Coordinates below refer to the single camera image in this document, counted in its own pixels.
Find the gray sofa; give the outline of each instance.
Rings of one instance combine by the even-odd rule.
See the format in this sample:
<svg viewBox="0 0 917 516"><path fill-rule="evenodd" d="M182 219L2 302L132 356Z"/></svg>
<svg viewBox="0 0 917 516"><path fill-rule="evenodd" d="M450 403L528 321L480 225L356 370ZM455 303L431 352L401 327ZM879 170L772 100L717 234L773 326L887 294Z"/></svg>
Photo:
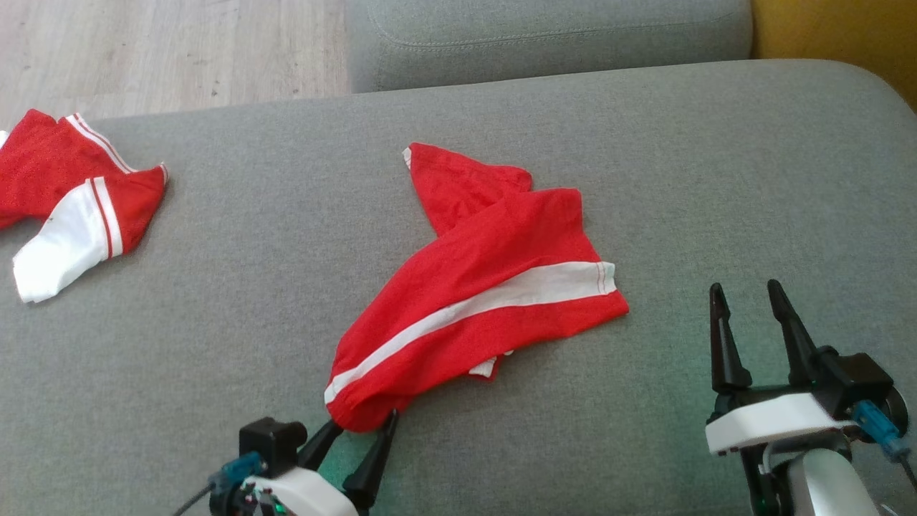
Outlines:
<svg viewBox="0 0 917 516"><path fill-rule="evenodd" d="M917 117L836 62L711 62L97 120L171 183L136 252L37 306L0 281L0 513L168 513L265 415L317 429L338 338L434 233L413 140L576 187L631 313L403 415L376 514L746 515L707 453L707 288L759 385L785 381L765 282L818 343L917 399ZM37 230L0 234L9 260ZM370 443L338 441L339 483ZM875 447L870 493L913 493ZM195 514L205 514L202 504Z"/></svg>
<svg viewBox="0 0 917 516"><path fill-rule="evenodd" d="M746 59L749 0L348 0L355 93Z"/></svg>

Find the white robot part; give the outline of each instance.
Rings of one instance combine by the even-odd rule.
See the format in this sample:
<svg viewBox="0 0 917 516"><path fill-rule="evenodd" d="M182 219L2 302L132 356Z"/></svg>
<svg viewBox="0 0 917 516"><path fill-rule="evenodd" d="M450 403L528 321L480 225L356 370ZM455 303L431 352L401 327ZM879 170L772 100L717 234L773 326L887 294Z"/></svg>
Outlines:
<svg viewBox="0 0 917 516"><path fill-rule="evenodd" d="M711 422L706 428L707 446L711 454L720 454L847 426L856 423L835 421L812 394L787 394L730 410Z"/></svg>
<svg viewBox="0 0 917 516"><path fill-rule="evenodd" d="M295 467L277 478L249 477L255 491L270 489L291 516L358 516L353 503L315 471Z"/></svg>
<svg viewBox="0 0 917 516"><path fill-rule="evenodd" d="M793 459L787 477L796 516L879 516L853 466L831 450Z"/></svg>

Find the blue connector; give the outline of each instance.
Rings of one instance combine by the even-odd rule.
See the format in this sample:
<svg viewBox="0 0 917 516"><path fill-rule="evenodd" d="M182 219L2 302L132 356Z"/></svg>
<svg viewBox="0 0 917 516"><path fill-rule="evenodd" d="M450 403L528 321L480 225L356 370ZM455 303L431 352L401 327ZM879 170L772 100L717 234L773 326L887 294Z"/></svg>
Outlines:
<svg viewBox="0 0 917 516"><path fill-rule="evenodd" d="M904 458L911 452L911 447L901 439L898 428L875 403L869 400L858 402L854 405L853 418L860 428L882 447L882 453L886 458L893 463L903 463Z"/></svg>
<svg viewBox="0 0 917 516"><path fill-rule="evenodd" d="M208 477L207 482L214 486L215 494L220 494L264 469L264 462L258 452L248 452L236 460L227 462L219 471Z"/></svg>

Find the red fabric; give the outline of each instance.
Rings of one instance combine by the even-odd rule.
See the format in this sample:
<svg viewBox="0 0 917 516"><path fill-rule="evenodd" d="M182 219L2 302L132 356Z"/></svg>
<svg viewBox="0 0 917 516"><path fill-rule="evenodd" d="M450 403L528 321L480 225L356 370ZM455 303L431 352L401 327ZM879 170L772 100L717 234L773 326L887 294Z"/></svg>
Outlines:
<svg viewBox="0 0 917 516"><path fill-rule="evenodd" d="M142 172L150 171L165 175L161 166ZM55 122L31 109L0 148L0 229L24 218L45 220L87 178L134 172L78 115Z"/></svg>
<svg viewBox="0 0 917 516"><path fill-rule="evenodd" d="M112 174L105 178L105 187L115 207L124 254L140 244L147 226L160 207L165 193L165 170L156 167L133 174Z"/></svg>
<svg viewBox="0 0 917 516"><path fill-rule="evenodd" d="M506 195L532 189L532 175L518 167L487 165L423 143L410 149L411 179L439 236Z"/></svg>
<svg viewBox="0 0 917 516"><path fill-rule="evenodd" d="M414 186L441 236L408 259L345 333L332 378L420 319L532 267L600 261L582 229L577 190L526 193L531 177L522 169L418 143L411 151ZM471 316L409 343L344 387L328 411L348 430L373 430L391 409L405 409L418 394L494 356L568 337L627 310L615 291Z"/></svg>

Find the white fabric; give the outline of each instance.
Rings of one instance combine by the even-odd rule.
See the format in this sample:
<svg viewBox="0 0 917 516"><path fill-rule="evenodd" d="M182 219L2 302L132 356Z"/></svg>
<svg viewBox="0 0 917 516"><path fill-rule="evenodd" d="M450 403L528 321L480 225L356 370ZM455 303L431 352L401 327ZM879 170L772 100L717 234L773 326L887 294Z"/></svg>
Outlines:
<svg viewBox="0 0 917 516"><path fill-rule="evenodd" d="M497 357L491 357L478 365L475 365L468 371L469 375L484 376L490 378L493 374L493 367L497 364Z"/></svg>
<svg viewBox="0 0 917 516"><path fill-rule="evenodd" d="M607 296L615 290L614 264L607 262L565 262L532 267L494 288L437 310L400 331L359 365L332 378L325 390L325 404L334 401L344 387L364 377L411 342L460 320L498 308L562 303Z"/></svg>
<svg viewBox="0 0 917 516"><path fill-rule="evenodd" d="M13 276L23 302L38 303L57 296L73 280L108 258L103 210L90 181L68 192L51 211L39 234L13 257ZM112 218L109 223L112 222L116 223L116 219Z"/></svg>

